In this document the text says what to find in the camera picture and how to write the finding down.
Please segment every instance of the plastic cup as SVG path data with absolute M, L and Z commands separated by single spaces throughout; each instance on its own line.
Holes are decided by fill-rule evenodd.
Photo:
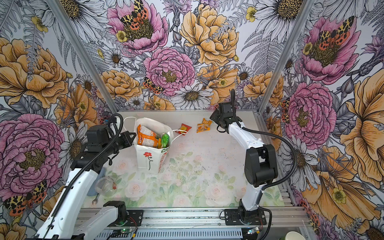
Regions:
M 110 177 L 100 178 L 95 185 L 96 192 L 105 197 L 111 197 L 116 189 L 117 185 Z

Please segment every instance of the pink peony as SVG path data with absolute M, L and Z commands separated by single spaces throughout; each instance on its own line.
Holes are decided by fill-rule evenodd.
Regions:
M 37 114 L 21 115 L 0 123 L 0 197 L 4 201 L 31 192 L 46 180 L 52 187 L 64 134 L 51 120 Z
M 143 63 L 147 69 L 146 77 L 163 87 L 165 95 L 173 96 L 175 91 L 195 81 L 192 60 L 172 48 L 157 49 Z
M 109 32 L 116 35 L 116 42 L 123 44 L 124 49 L 127 50 L 127 53 L 123 53 L 128 56 L 153 51 L 164 46 L 168 40 L 166 17 L 161 18 L 153 3 L 151 6 L 145 0 L 143 3 L 144 8 L 148 10 L 148 20 L 144 20 L 138 30 L 131 30 L 130 27 L 125 28 L 120 20 L 122 17 L 132 14 L 134 11 L 133 4 L 128 7 L 124 3 L 123 8 L 116 6 L 116 9 L 108 8 L 107 10 L 108 24 L 112 26 L 109 28 Z
M 336 124 L 331 93 L 320 83 L 300 83 L 290 98 L 288 115 L 287 135 L 300 138 L 311 150 L 327 141 Z
M 350 36 L 341 45 L 329 46 L 320 50 L 319 34 L 321 31 L 338 29 L 343 22 L 336 23 L 321 17 L 310 30 L 310 35 L 304 40 L 304 49 L 301 57 L 295 64 L 296 71 L 304 76 L 309 76 L 313 81 L 322 81 L 329 85 L 341 78 L 356 61 L 358 54 L 353 54 L 360 31 L 356 30 L 356 18 L 349 30 Z

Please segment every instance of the white rope handle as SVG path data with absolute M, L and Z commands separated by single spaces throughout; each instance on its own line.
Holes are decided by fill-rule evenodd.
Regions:
M 136 122 L 136 117 L 126 117 L 126 118 L 124 118 L 124 120 L 122 121 L 122 126 L 123 126 L 123 128 L 126 130 L 126 131 L 128 131 L 126 128 L 125 128 L 125 126 L 124 126 L 124 123 L 125 123 L 125 120 L 127 119 L 127 118 L 134 118 L 135 119 L 135 122 Z
M 188 133 L 188 131 L 184 131 L 184 130 L 180 130 L 180 129 L 172 130 L 171 132 L 174 132 L 174 131 L 182 131 L 182 132 L 185 132 L 185 133 L 181 133 L 180 135 L 178 135 L 177 137 L 175 137 L 175 138 L 172 140 L 172 142 L 175 141 L 175 139 L 178 138 L 178 137 L 180 137 L 181 135 L 186 135 L 186 134 Z

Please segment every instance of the green snack package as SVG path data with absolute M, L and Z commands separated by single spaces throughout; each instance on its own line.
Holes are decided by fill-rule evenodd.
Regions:
M 161 136 L 161 148 L 167 147 L 168 142 L 169 142 L 169 135 L 166 133 L 163 133 L 163 135 Z

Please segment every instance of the table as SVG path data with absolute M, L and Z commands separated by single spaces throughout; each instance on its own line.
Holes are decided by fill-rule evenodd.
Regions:
M 100 208 L 110 200 L 121 200 L 127 208 L 159 207 L 236 207 L 245 193 L 245 150 L 227 133 L 211 130 L 196 133 L 198 123 L 208 119 L 211 111 L 142 111 L 120 112 L 126 118 L 152 118 L 172 129 L 182 123 L 192 126 L 187 135 L 177 138 L 171 145 L 159 174 L 146 174 L 137 168 L 135 148 L 120 151 L 112 166 L 106 163 L 106 176 L 117 185 L 112 197 L 86 197 L 83 208 Z M 250 129 L 257 125 L 250 111 L 237 115 Z M 124 122 L 132 131 L 134 119 Z M 266 189 L 261 206 L 284 206 L 278 186 Z

